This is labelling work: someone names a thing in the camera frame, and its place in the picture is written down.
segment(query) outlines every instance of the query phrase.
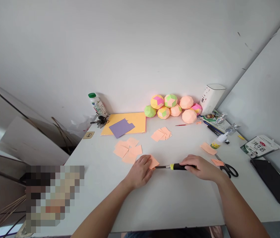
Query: pixelated blur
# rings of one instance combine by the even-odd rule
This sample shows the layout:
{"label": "pixelated blur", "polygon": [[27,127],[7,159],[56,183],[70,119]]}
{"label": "pixelated blur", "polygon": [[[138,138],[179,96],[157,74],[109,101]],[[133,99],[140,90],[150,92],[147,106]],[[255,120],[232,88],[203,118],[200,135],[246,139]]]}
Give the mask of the pixelated blur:
{"label": "pixelated blur", "polygon": [[84,166],[27,166],[27,233],[39,233],[42,226],[57,226],[65,218],[75,193],[84,185],[84,172]]}

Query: green bottle cap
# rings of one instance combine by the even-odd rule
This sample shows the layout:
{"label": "green bottle cap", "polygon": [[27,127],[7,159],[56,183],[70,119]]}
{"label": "green bottle cap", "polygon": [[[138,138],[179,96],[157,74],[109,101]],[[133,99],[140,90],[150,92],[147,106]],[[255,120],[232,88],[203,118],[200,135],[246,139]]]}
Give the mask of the green bottle cap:
{"label": "green bottle cap", "polygon": [[90,97],[90,98],[95,98],[95,97],[96,97],[96,94],[95,94],[95,93],[90,93],[90,94],[88,94],[88,97]]}

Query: hand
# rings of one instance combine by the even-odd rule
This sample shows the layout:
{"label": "hand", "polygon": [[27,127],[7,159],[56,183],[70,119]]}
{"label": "hand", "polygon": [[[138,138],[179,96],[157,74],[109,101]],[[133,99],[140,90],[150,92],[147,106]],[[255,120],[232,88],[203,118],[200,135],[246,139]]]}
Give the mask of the hand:
{"label": "hand", "polygon": [[149,169],[152,163],[151,155],[142,155],[132,166],[123,182],[132,190],[146,185],[153,174]]}
{"label": "hand", "polygon": [[200,179],[210,180],[215,183],[225,175],[225,173],[215,165],[212,165],[204,158],[196,155],[188,155],[180,162],[180,165],[195,165],[196,169],[191,166],[185,166],[185,169]]}

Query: scissors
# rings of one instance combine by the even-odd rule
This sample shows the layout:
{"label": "scissors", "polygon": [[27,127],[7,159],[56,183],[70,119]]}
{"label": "scissors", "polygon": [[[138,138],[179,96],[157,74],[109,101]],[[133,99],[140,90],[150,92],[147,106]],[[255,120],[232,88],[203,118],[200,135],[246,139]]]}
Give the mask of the scissors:
{"label": "scissors", "polygon": [[[215,154],[215,156],[217,157],[218,160],[220,160],[221,162],[223,162],[223,161],[219,158],[218,155]],[[234,177],[238,177],[238,176],[239,176],[237,170],[235,170],[234,167],[232,167],[232,166],[229,165],[229,164],[226,164],[225,162],[223,162],[223,166],[219,166],[219,168],[220,168],[221,170],[225,170],[230,179],[231,179],[231,176],[234,176]]]}

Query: green origami ball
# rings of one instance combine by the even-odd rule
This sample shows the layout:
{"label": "green origami ball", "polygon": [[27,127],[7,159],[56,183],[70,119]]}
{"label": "green origami ball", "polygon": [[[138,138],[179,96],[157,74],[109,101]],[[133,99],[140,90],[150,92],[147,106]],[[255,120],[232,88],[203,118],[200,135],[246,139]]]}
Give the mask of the green origami ball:
{"label": "green origami ball", "polygon": [[146,117],[154,117],[156,114],[156,109],[154,109],[151,105],[146,106],[144,109],[144,114]]}
{"label": "green origami ball", "polygon": [[174,94],[168,94],[164,98],[164,106],[171,108],[177,104],[177,97]]}

